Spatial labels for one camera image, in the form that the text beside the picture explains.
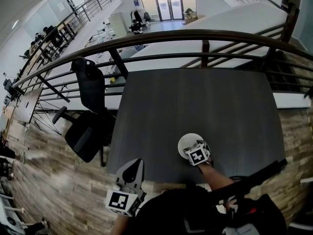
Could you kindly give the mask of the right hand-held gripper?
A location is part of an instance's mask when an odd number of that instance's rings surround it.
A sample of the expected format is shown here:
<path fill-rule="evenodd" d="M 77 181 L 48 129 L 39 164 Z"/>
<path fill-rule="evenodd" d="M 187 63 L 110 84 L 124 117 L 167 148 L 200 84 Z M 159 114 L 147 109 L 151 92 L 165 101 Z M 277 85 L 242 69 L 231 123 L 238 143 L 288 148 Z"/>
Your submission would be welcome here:
<path fill-rule="evenodd" d="M 197 166 L 202 163 L 210 163 L 211 151 L 209 145 L 205 141 L 197 141 L 195 145 L 184 150 L 189 163 Z"/>

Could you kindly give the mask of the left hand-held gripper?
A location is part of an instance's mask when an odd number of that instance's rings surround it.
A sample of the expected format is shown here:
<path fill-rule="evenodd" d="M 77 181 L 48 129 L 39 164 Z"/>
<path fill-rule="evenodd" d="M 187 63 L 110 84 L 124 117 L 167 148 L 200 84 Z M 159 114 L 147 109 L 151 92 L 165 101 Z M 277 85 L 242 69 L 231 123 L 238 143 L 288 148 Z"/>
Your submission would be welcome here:
<path fill-rule="evenodd" d="M 116 214 L 133 217 L 146 196 L 141 188 L 144 181 L 144 161 L 134 159 L 127 162 L 117 171 L 116 177 L 119 179 L 113 189 L 107 191 L 106 208 Z"/>

